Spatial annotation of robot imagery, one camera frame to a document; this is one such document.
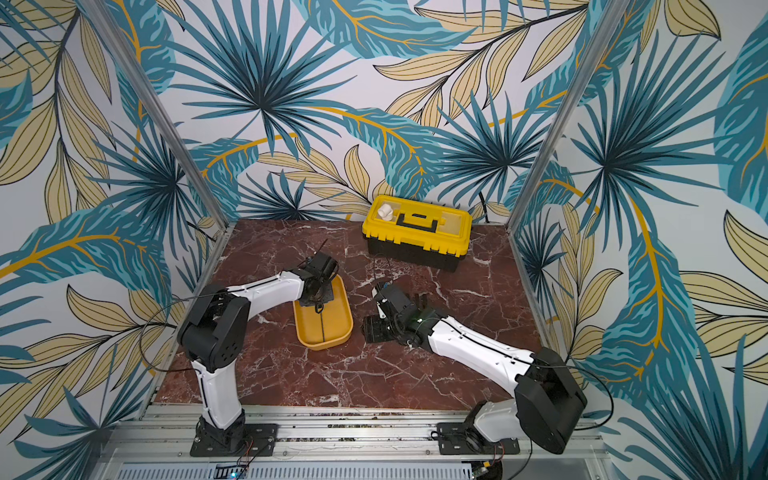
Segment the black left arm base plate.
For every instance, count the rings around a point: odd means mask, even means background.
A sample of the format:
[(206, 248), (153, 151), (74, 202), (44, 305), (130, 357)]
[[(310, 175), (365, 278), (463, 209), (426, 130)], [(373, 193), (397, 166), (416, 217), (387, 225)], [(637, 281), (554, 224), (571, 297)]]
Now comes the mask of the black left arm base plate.
[(277, 424), (235, 423), (221, 430), (201, 419), (196, 425), (191, 457), (271, 457), (278, 433)]

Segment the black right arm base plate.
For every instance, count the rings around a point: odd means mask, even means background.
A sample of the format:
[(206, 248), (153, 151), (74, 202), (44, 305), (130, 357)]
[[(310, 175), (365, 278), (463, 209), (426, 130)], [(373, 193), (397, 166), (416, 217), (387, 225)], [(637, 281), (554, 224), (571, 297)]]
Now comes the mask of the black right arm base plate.
[(499, 442), (486, 440), (474, 427), (463, 422), (438, 423), (430, 433), (438, 442), (441, 455), (497, 455), (519, 454), (517, 439), (503, 439)]

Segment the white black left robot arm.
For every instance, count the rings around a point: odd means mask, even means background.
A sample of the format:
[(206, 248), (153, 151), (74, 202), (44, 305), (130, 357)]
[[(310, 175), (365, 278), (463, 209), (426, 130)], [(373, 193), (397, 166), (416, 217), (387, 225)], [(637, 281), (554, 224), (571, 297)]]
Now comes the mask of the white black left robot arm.
[(298, 266), (252, 283), (207, 285), (178, 329), (177, 342), (200, 384), (203, 425), (217, 433), (244, 418), (237, 395), (235, 363), (251, 318), (276, 306), (298, 301), (320, 313), (333, 301), (331, 282), (338, 263), (317, 252)]

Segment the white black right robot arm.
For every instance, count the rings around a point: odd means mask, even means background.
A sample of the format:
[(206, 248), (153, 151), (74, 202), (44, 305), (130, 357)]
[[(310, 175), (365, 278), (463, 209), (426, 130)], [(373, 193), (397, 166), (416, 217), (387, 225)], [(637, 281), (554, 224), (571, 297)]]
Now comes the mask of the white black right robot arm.
[(565, 451), (587, 405), (560, 355), (512, 347), (486, 337), (397, 285), (373, 290), (377, 314), (365, 318), (367, 343), (394, 341), (454, 360), (492, 380), (510, 399), (475, 405), (461, 422), (440, 423), (433, 438), (443, 455), (516, 452), (527, 439), (552, 454)]

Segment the yellow black file tool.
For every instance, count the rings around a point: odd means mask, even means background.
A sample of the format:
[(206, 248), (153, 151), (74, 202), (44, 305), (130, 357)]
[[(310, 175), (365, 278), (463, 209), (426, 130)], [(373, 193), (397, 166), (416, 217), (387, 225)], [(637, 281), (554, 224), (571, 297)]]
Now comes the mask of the yellow black file tool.
[(325, 340), (325, 330), (324, 330), (324, 320), (323, 320), (324, 304), (322, 302), (316, 303), (314, 305), (314, 310), (315, 310), (315, 313), (319, 316), (321, 339)]

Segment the yellow plastic storage tray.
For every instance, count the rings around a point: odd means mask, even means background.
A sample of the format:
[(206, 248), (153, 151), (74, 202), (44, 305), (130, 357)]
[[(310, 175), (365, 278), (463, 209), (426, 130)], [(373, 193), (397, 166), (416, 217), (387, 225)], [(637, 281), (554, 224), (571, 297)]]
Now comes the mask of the yellow plastic storage tray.
[(334, 299), (324, 304), (325, 340), (321, 339), (319, 316), (313, 306), (293, 302), (294, 320), (299, 342), (313, 351), (325, 350), (345, 343), (352, 334), (354, 320), (344, 282), (340, 276), (332, 281)]

